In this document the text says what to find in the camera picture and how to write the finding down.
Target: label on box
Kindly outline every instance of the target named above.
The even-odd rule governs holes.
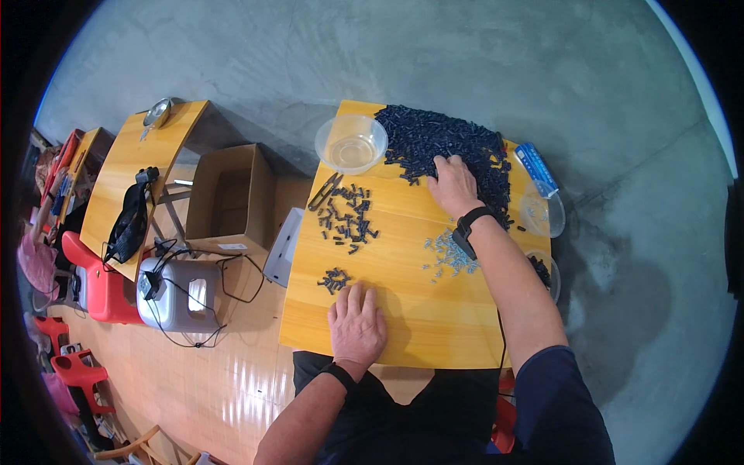
[[[541,183],[536,183],[537,191],[541,197],[550,199],[553,194],[558,192],[558,185],[553,180],[548,167],[545,166],[544,161],[540,158],[540,154],[535,149],[535,146],[531,142],[526,144],[518,145],[514,149],[514,153],[522,162],[530,177],[534,181],[542,181],[548,186]]]
[[[217,244],[222,250],[237,250],[248,248],[246,244]]]

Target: open cardboard box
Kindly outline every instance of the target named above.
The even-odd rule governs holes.
[[[274,173],[256,144],[200,158],[186,221],[192,248],[266,254],[274,238]]]

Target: hand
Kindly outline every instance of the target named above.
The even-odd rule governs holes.
[[[328,309],[333,361],[359,382],[388,343],[382,308],[375,307],[377,292],[362,283],[341,289],[339,299]]]
[[[486,204],[478,200],[475,178],[470,174],[463,159],[453,155],[449,159],[435,156],[439,181],[429,176],[426,181],[434,201],[452,218],[458,219],[473,208]]]
[[[49,189],[49,192],[56,196],[57,193],[60,191],[60,186],[62,185],[62,181],[65,180],[65,176],[67,175],[67,171],[69,168],[62,167],[57,170],[57,174],[54,177],[54,182],[51,185],[51,188]]]

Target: small wooden table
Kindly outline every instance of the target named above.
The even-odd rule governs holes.
[[[160,170],[160,179],[153,184],[153,200],[158,203],[176,156],[208,104],[209,100],[202,100],[174,105],[165,124],[149,131],[142,141],[142,120],[146,112],[126,119],[98,173],[83,220],[83,230],[80,232],[80,240],[93,253],[101,254],[105,251],[105,243],[109,241],[111,230],[121,213],[124,194],[129,186],[135,184],[135,174],[142,168],[157,167]],[[149,225],[154,213],[149,200],[147,209]],[[143,249],[141,246],[126,263],[119,264],[110,260],[109,264],[134,281]]]
[[[75,150],[75,154],[72,156],[72,161],[70,162],[68,176],[71,176],[72,186],[70,187],[70,194],[65,197],[65,200],[62,203],[62,213],[60,213],[58,217],[60,224],[65,223],[70,201],[74,198],[73,195],[75,188],[78,187],[78,180],[81,176],[83,178],[87,178],[88,176],[88,173],[86,172],[86,162],[89,160],[89,155],[92,154],[97,158],[97,161],[102,164],[106,154],[111,149],[113,141],[111,135],[101,127],[92,129],[83,134],[83,138],[80,139],[80,143],[77,145],[77,150]],[[94,182],[93,179],[86,179],[86,181],[91,184]]]
[[[385,105],[352,100],[341,102],[337,115],[358,114],[374,118]],[[539,249],[551,253],[551,241],[529,232],[518,231],[519,199],[530,177],[514,156],[516,144],[507,144],[511,203],[509,213],[516,223],[509,230],[522,250]],[[421,368],[497,368],[503,343],[496,306],[491,299],[481,270],[457,276],[447,273],[434,278],[436,254],[424,249],[427,238],[435,238],[455,225],[434,203],[426,188],[409,187],[399,175],[397,164],[378,163],[359,176],[344,176],[341,185],[354,183],[371,192],[366,219],[370,228],[379,230],[377,239],[354,255],[348,246],[335,246],[323,240],[318,216],[305,210],[289,276],[279,342],[297,349],[331,354],[327,323],[328,307],[336,299],[316,283],[326,270],[338,267],[356,280],[377,287],[378,305],[385,311],[388,346],[378,360],[385,365]],[[311,196],[334,173],[325,164],[318,166]],[[510,367],[511,361],[504,360]]]

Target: stainless steel bowl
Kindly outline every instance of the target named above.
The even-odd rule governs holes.
[[[150,129],[158,129],[165,124],[165,121],[170,116],[170,106],[170,98],[164,98],[157,102],[144,116],[144,120],[142,120],[143,126]]]

